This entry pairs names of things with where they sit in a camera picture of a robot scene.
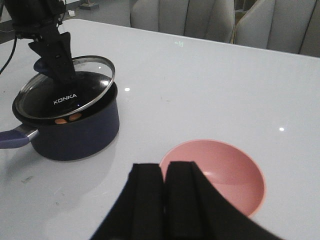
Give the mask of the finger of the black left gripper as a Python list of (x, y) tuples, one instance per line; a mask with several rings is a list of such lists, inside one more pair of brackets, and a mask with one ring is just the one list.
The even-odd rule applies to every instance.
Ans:
[(60, 83), (72, 83), (75, 80), (74, 75), (58, 75), (56, 69), (56, 50), (59, 30), (53, 27), (46, 27), (33, 42), (29, 43), (29, 47), (40, 56), (40, 59), (34, 65), (34, 69)]
[(75, 69), (71, 54), (71, 34), (69, 32), (58, 35), (56, 71), (58, 75), (74, 75)]

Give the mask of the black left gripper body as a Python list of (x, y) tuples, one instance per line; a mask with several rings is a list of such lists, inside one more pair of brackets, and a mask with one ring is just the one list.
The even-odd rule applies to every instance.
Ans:
[(19, 39), (38, 38), (47, 27), (56, 29), (66, 12), (62, 0), (6, 0), (4, 6)]

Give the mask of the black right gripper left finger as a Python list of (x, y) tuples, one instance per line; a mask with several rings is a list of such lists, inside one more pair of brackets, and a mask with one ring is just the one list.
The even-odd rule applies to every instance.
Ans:
[(163, 176), (156, 163), (135, 163), (92, 240), (163, 240)]

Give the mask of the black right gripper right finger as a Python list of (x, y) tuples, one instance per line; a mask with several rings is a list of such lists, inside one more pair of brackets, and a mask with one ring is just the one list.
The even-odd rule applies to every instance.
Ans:
[(229, 203), (195, 162), (171, 162), (165, 190), (167, 240), (279, 239)]

